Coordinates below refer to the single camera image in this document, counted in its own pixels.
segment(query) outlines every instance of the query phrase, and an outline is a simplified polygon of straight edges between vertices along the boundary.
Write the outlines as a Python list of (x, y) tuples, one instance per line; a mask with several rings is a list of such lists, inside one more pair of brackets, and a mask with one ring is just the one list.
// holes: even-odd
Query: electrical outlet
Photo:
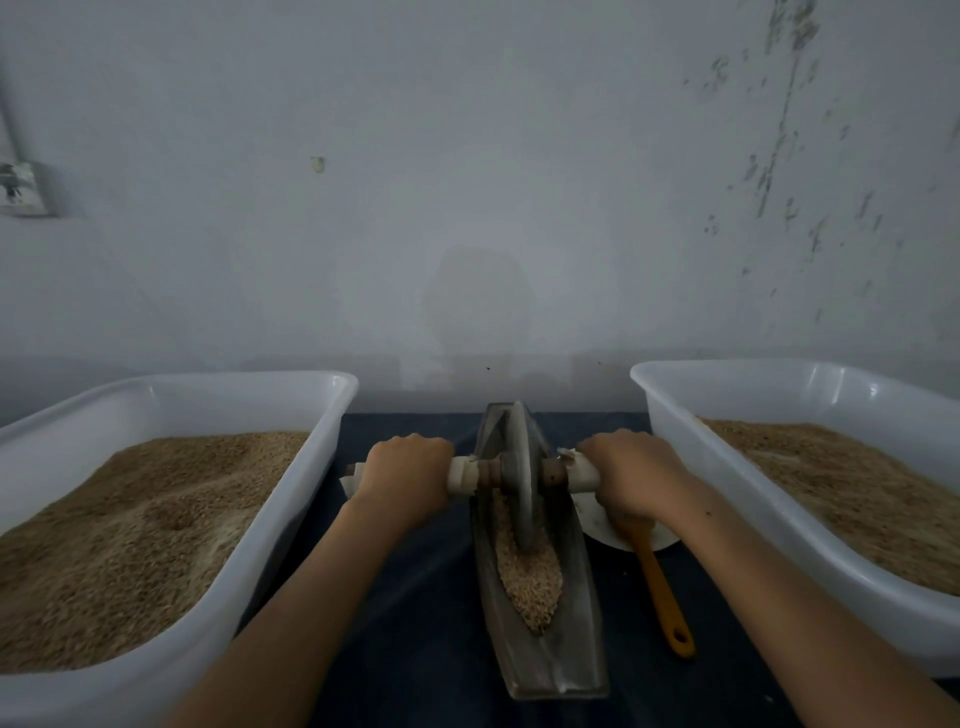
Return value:
[(0, 212), (15, 217), (53, 214), (40, 194), (34, 166), (30, 162), (0, 162)]

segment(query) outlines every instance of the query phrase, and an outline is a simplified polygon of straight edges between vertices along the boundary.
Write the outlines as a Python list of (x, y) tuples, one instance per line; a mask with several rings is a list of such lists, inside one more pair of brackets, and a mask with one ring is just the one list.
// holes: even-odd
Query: grain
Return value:
[(307, 434), (164, 438), (121, 450), (0, 537), (0, 673), (96, 665), (177, 621)]
[(521, 553), (516, 547), (507, 499), (499, 491), (493, 491), (492, 495), (496, 569), (500, 581), (526, 625), (536, 634), (542, 634), (550, 626), (564, 586), (557, 551), (540, 526), (530, 553)]
[(819, 425), (703, 420), (874, 564), (960, 596), (960, 497), (896, 458)]

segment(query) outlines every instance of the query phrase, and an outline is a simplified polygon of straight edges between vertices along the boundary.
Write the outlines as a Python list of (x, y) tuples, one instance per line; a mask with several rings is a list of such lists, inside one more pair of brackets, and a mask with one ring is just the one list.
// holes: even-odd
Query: metal base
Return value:
[[(517, 416), (527, 421), (530, 456), (553, 455), (529, 411), (525, 407), (514, 407), (513, 403), (487, 406), (477, 435), (474, 451), (477, 457), (494, 458), (510, 453), (510, 432), (516, 432), (516, 423), (510, 427), (509, 420)], [(557, 611), (542, 635), (530, 631), (500, 581), (491, 493), (481, 491), (470, 499), (470, 529), (480, 598), (507, 692), (514, 700), (606, 697), (610, 693), (610, 679), (603, 649), (600, 604), (573, 501), (566, 490), (535, 496), (535, 501), (534, 511), (546, 524), (564, 575)]]

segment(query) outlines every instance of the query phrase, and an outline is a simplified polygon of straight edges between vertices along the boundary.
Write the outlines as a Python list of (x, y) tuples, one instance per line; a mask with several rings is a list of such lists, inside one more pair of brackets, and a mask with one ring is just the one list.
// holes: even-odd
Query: white plastic tub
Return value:
[(637, 364), (654, 432), (771, 543), (930, 675), (960, 675), (960, 597), (856, 554), (696, 419), (817, 423), (960, 493), (960, 401), (854, 367), (799, 359)]
[(311, 430), (206, 594), (169, 629), (85, 669), (0, 676), (0, 725), (160, 723), (226, 649), (281, 534), (296, 525), (337, 447), (357, 390), (337, 372), (143, 376), (0, 428), (0, 533), (156, 437)]

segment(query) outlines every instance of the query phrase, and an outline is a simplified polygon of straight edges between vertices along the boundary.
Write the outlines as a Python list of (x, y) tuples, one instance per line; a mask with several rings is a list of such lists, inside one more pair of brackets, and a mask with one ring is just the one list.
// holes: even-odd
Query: person's left hand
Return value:
[(418, 434), (374, 445), (352, 502), (366, 504), (403, 533), (443, 511), (453, 445)]

